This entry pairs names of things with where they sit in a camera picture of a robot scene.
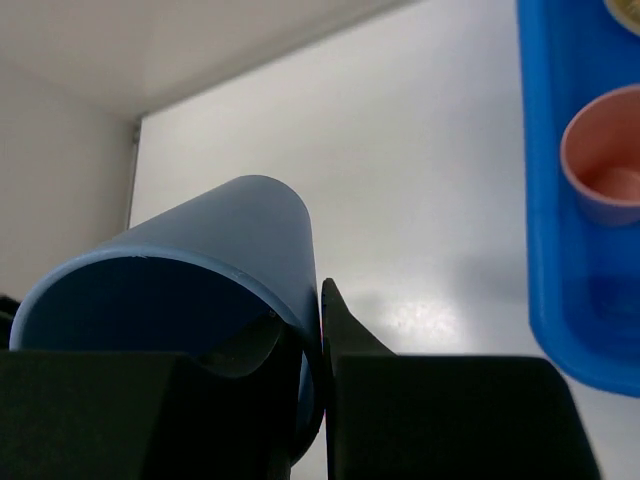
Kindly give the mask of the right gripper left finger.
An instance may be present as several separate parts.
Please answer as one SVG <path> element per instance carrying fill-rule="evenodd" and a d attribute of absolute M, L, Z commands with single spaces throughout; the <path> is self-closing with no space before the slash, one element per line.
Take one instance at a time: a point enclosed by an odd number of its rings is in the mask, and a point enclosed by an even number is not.
<path fill-rule="evenodd" d="M 286 479 L 301 347 L 275 315 L 206 356 L 3 352 L 5 479 Z"/>

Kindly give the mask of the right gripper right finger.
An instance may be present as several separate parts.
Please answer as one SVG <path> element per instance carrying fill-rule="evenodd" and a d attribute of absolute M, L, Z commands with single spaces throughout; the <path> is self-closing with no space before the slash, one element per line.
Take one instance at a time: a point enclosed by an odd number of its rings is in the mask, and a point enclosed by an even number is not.
<path fill-rule="evenodd" d="M 562 375 L 529 356 L 399 355 L 322 285 L 332 479 L 596 479 Z"/>

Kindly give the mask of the blue plastic cup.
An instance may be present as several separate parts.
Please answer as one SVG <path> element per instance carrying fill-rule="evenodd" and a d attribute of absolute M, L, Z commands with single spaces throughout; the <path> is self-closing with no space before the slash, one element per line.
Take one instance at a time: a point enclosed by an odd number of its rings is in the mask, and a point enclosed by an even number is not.
<path fill-rule="evenodd" d="M 322 421 L 322 341 L 311 220 L 286 184 L 228 181 L 55 268 L 28 292 L 13 350 L 199 356 L 274 313 L 302 349 L 293 455 Z"/>

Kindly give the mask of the pink plastic cup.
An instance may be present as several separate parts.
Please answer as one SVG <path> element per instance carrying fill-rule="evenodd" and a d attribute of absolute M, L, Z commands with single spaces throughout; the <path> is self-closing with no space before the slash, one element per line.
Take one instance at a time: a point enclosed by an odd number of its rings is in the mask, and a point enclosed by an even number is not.
<path fill-rule="evenodd" d="M 571 119 L 560 147 L 562 173 L 583 214 L 609 227 L 639 221 L 639 86 L 611 90 Z"/>

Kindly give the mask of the green-rimmed bamboo woven plate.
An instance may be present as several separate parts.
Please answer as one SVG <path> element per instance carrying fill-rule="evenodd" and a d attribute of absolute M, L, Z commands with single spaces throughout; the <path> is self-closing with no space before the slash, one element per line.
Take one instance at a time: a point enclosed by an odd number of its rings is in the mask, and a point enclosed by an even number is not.
<path fill-rule="evenodd" d="M 604 0 L 604 4 L 619 25 L 640 36 L 640 0 Z"/>

